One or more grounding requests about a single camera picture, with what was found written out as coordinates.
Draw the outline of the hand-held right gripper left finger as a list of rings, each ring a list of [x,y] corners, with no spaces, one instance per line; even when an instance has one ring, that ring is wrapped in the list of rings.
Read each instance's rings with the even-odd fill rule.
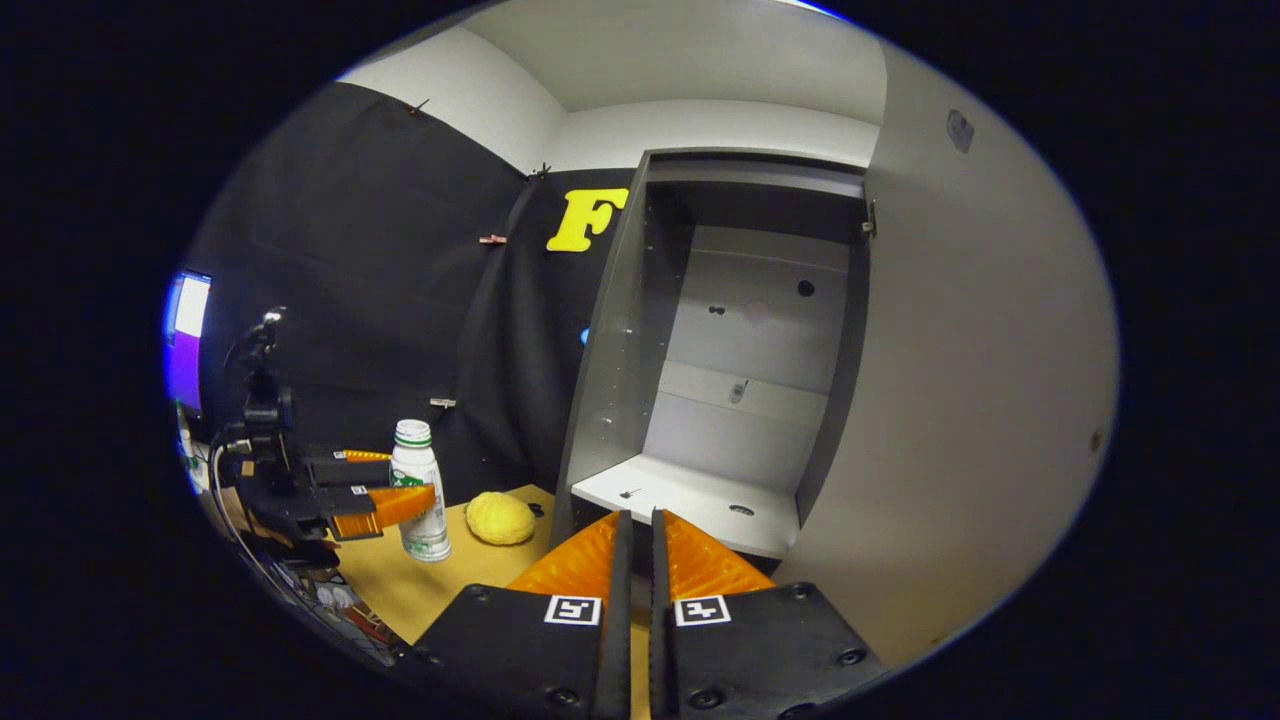
[[[413,643],[413,685],[471,719],[627,719],[634,520],[612,512],[506,587],[466,585]]]

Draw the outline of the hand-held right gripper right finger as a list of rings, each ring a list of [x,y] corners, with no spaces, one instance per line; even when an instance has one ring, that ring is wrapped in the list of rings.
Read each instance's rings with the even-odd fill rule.
[[[654,719],[826,719],[887,675],[815,584],[773,582],[668,509],[652,521]]]

